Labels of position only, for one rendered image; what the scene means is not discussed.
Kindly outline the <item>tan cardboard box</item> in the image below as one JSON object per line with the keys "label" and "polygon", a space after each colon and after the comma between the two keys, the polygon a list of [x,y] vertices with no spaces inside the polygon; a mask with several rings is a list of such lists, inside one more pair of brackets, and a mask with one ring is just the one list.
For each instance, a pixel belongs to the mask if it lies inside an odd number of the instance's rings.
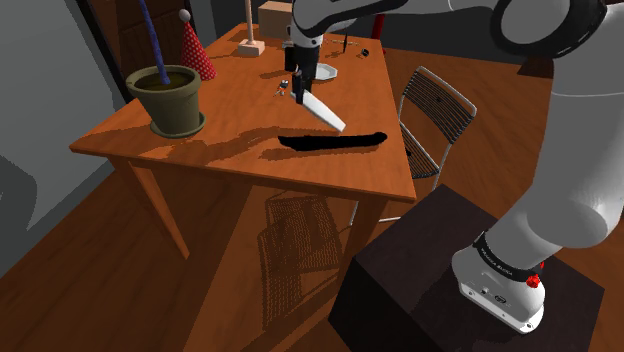
{"label": "tan cardboard box", "polygon": [[264,37],[288,40],[292,3],[268,0],[258,8],[259,32]]}

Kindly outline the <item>pale wooden pole stand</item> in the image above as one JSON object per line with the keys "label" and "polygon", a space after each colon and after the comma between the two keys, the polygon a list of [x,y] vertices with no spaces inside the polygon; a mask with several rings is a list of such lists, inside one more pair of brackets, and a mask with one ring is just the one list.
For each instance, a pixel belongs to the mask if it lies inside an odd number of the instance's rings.
{"label": "pale wooden pole stand", "polygon": [[243,56],[259,57],[265,50],[263,41],[256,41],[253,32],[251,0],[244,0],[246,12],[247,38],[238,44],[237,52]]}

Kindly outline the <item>white blade kitchen knife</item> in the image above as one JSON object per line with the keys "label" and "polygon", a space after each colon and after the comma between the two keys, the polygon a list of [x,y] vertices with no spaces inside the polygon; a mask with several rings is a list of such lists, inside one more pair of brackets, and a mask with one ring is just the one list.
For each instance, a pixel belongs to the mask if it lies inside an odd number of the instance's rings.
{"label": "white blade kitchen knife", "polygon": [[302,105],[316,118],[335,130],[342,132],[345,129],[346,123],[327,105],[307,90],[303,90]]}

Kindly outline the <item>wooden table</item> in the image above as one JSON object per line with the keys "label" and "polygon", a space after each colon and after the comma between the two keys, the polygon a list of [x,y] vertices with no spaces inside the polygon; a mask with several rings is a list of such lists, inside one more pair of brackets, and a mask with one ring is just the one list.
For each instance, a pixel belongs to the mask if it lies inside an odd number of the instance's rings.
{"label": "wooden table", "polygon": [[[287,135],[326,135],[329,128],[289,96],[275,96],[286,78],[284,53],[268,39],[259,57],[237,52],[247,30],[238,25],[207,48],[217,76],[198,91],[204,127],[184,139],[166,139],[150,129],[150,117],[132,101],[76,140],[76,153],[106,157],[153,217],[164,239],[180,254],[188,248],[155,180],[162,167],[235,184],[323,194],[359,204],[348,240],[356,252],[370,237],[389,201],[411,203],[416,194],[381,44],[354,38],[342,53],[339,38],[327,36],[320,59],[337,77],[315,85],[314,95],[345,123],[348,135],[381,131],[375,148],[295,152],[281,146]],[[369,50],[363,57],[361,50]]]}

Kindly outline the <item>red dotted party hat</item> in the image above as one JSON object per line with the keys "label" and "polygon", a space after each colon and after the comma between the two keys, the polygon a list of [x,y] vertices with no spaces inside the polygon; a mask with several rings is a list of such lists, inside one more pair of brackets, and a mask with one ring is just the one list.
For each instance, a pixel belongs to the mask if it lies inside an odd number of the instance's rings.
{"label": "red dotted party hat", "polygon": [[190,12],[186,9],[180,9],[178,15],[183,22],[181,65],[195,70],[203,81],[214,79],[217,72],[190,24],[192,19]]}

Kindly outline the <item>olive green flower pot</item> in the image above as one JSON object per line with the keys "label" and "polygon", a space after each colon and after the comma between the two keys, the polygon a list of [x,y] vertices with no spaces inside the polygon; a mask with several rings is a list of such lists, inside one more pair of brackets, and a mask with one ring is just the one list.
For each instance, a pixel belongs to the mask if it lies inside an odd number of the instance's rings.
{"label": "olive green flower pot", "polygon": [[206,118],[199,109],[200,74],[186,66],[166,65],[170,83],[161,82],[156,66],[135,71],[126,86],[151,118],[150,129],[165,138],[184,138],[199,132]]}

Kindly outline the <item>metal slatted folding chair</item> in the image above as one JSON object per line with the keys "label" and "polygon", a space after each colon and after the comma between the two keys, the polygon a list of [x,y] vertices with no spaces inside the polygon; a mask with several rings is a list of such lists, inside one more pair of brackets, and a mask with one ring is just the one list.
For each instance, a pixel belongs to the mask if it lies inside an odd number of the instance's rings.
{"label": "metal slatted folding chair", "polygon": [[[402,121],[406,101],[418,107],[438,128],[448,144],[437,163]],[[434,177],[435,190],[451,147],[474,120],[477,107],[441,77],[419,66],[404,88],[398,108],[398,122],[413,179]]]}

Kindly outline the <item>blue plant stem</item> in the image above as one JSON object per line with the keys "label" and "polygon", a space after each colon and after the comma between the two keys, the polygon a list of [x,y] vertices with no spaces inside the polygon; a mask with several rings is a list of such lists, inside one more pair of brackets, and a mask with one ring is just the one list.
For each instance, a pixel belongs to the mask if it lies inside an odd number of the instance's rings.
{"label": "blue plant stem", "polygon": [[155,30],[155,27],[153,25],[148,7],[145,3],[145,0],[138,0],[139,3],[139,7],[142,13],[142,16],[144,18],[144,22],[148,31],[148,35],[150,38],[150,43],[151,43],[151,47],[152,47],[152,51],[153,51],[153,55],[154,55],[154,59],[155,59],[155,63],[156,63],[156,67],[158,70],[158,74],[159,74],[159,78],[160,78],[160,82],[162,85],[168,85],[170,83],[170,79],[169,76],[167,74],[164,62],[163,62],[163,57],[162,57],[162,53],[161,53],[161,49],[160,49],[160,44],[158,41],[158,36]]}

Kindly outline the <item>dark robot stand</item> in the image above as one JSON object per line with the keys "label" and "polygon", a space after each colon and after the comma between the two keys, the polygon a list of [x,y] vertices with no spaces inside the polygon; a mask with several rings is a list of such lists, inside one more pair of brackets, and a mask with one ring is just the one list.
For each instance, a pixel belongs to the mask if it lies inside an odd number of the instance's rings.
{"label": "dark robot stand", "polygon": [[555,257],[531,333],[460,293],[451,257],[495,221],[441,185],[355,255],[328,317],[351,352],[588,352],[604,290]]}

